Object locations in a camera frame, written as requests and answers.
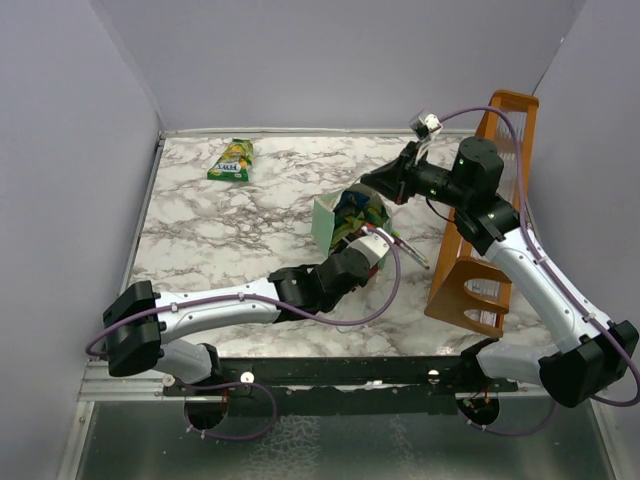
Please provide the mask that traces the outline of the green paper gift bag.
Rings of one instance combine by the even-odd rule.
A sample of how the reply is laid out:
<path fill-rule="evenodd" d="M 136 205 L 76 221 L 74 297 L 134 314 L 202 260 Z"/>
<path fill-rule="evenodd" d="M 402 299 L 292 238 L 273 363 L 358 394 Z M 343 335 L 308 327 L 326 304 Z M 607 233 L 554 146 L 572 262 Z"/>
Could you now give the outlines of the green paper gift bag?
<path fill-rule="evenodd" d="M 383 198 L 360 182 L 313 200 L 311 236 L 324 256 L 346 247 L 365 225 L 392 231 L 392 214 Z"/>

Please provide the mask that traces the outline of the green yellow Fox's candy bag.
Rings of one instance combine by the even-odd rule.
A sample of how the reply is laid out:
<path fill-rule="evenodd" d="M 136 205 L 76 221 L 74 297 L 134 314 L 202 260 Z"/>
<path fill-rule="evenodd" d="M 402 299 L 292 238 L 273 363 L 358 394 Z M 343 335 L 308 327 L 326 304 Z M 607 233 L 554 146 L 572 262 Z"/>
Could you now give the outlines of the green yellow Fox's candy bag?
<path fill-rule="evenodd" d="M 254 147 L 250 140 L 232 139 L 222 155 L 207 171 L 207 179 L 227 182 L 248 182 L 254 161 Z"/>

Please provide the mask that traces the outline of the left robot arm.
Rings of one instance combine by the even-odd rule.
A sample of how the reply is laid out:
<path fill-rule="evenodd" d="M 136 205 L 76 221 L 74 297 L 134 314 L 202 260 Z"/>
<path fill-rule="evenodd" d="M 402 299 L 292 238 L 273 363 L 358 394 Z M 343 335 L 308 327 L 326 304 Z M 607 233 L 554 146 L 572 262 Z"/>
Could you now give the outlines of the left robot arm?
<path fill-rule="evenodd" d="M 214 349 L 187 336 L 328 313 L 366 285 L 388 251 L 378 238 L 360 238 L 320 264 L 281 268 L 266 278 L 210 291 L 158 292 L 148 280 L 135 282 L 103 314 L 109 373 L 129 377 L 157 370 L 210 394 L 221 380 Z"/>

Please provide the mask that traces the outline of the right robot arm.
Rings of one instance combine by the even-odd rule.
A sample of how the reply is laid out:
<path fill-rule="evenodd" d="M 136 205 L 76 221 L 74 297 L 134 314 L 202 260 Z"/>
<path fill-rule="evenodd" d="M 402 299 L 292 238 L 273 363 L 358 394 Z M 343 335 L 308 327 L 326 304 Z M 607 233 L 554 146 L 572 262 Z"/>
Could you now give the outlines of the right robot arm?
<path fill-rule="evenodd" d="M 521 227 L 518 210 L 497 192 L 503 168 L 497 147 L 482 137 L 463 139 L 449 170 L 429 163 L 410 142 L 361 182 L 398 205 L 420 195 L 452 207 L 461 237 L 505 274 L 551 333 L 556 348 L 548 352 L 502 341 L 473 348 L 475 357 L 459 367 L 461 383 L 472 391 L 495 378 L 536 384 L 572 408 L 638 371 L 630 357 L 639 333 L 589 302 Z"/>

